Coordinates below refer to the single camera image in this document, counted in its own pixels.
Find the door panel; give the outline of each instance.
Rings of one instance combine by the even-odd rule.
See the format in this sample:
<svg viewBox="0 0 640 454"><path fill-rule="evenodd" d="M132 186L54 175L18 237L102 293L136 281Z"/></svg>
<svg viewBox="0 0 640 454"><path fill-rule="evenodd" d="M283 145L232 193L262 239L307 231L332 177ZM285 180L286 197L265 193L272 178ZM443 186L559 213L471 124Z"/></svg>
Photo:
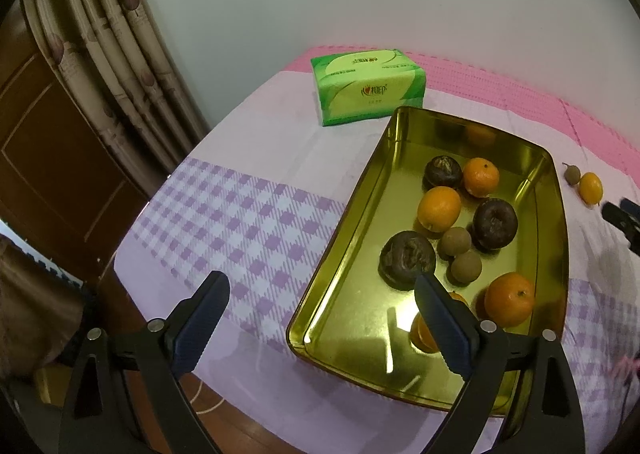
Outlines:
<svg viewBox="0 0 640 454"><path fill-rule="evenodd" d="M19 2L0 26L0 55L0 218L69 273L95 278L147 199L50 70Z"/></svg>

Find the curtain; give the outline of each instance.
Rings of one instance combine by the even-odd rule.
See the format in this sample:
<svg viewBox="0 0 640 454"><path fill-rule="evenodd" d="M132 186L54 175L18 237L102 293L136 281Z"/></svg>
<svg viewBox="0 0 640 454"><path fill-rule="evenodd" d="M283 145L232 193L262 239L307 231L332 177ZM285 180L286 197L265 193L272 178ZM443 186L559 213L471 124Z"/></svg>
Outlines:
<svg viewBox="0 0 640 454"><path fill-rule="evenodd" d="M142 1L22 4L56 77L123 169L153 195L207 128Z"/></svg>
<svg viewBox="0 0 640 454"><path fill-rule="evenodd" d="M0 235L0 380L52 362L82 322L79 291Z"/></svg>

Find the gold metal tray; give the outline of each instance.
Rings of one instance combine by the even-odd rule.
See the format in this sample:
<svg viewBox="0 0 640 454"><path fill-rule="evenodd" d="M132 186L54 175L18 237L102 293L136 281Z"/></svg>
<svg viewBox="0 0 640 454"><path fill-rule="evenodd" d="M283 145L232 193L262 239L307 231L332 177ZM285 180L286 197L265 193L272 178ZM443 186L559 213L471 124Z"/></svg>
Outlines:
<svg viewBox="0 0 640 454"><path fill-rule="evenodd" d="M498 275L523 274L536 286L532 316L512 332L562 333L568 289L568 240L558 176L549 153L513 134L430 110L399 107L351 196L331 243L293 316L287 342L298 356L360 386L412 404L448 409L463 380L442 355L425 354L410 340L417 313L414 292L396 291L378 274L386 241L401 230L428 237L416 220L424 166L448 154L461 166L472 157L500 170L494 197L518 214L518 233L497 253L484 253L482 274L458 288L438 257L435 275L477 311L479 293ZM461 192L456 226L468 225L478 200ZM431 239L436 248L436 239ZM517 373L507 373L494 414L508 410Z"/></svg>

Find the orange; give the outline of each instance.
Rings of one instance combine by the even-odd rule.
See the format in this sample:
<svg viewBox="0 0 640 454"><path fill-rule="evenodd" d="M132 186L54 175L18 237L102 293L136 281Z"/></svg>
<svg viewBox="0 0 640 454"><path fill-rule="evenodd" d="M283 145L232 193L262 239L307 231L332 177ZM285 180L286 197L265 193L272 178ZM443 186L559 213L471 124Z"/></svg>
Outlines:
<svg viewBox="0 0 640 454"><path fill-rule="evenodd" d="M593 172L587 172L580 178L578 192L587 205L597 205L602 201L602 182Z"/></svg>
<svg viewBox="0 0 640 454"><path fill-rule="evenodd" d="M488 148L495 143L495 131L486 125L470 123L465 127L466 140L476 147Z"/></svg>
<svg viewBox="0 0 640 454"><path fill-rule="evenodd" d="M452 299L460 300L464 302L467 307L469 306L465 298L462 295L457 294L455 291L452 291L451 293L449 293L449 295L451 296ZM418 344L418 348L422 349L426 353L437 353L440 350L440 348L436 344L436 341L434 340L433 335L429 331L429 328L427 327L427 324L422 318L422 315L418 313L415 316L415 319L417 321L418 338L420 340L420 344Z"/></svg>
<svg viewBox="0 0 640 454"><path fill-rule="evenodd" d="M449 230L460 215L460 195L451 187L427 190L418 205L418 221L427 230L441 233Z"/></svg>
<svg viewBox="0 0 640 454"><path fill-rule="evenodd" d="M500 172L491 161L472 158L462 170L466 191L475 198L484 198L495 191L500 182Z"/></svg>
<svg viewBox="0 0 640 454"><path fill-rule="evenodd" d="M495 279L484 294L484 310L501 328L522 324L533 310L533 284L512 271Z"/></svg>

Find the green tissue package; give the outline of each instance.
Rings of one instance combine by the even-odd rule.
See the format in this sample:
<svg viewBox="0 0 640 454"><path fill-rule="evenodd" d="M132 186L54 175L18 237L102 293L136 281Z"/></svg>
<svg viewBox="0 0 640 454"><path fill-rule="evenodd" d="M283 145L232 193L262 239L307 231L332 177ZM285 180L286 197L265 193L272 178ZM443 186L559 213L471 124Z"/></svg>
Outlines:
<svg viewBox="0 0 640 454"><path fill-rule="evenodd" d="M396 50L340 53L311 59L323 126L389 116L422 106L424 69Z"/></svg>

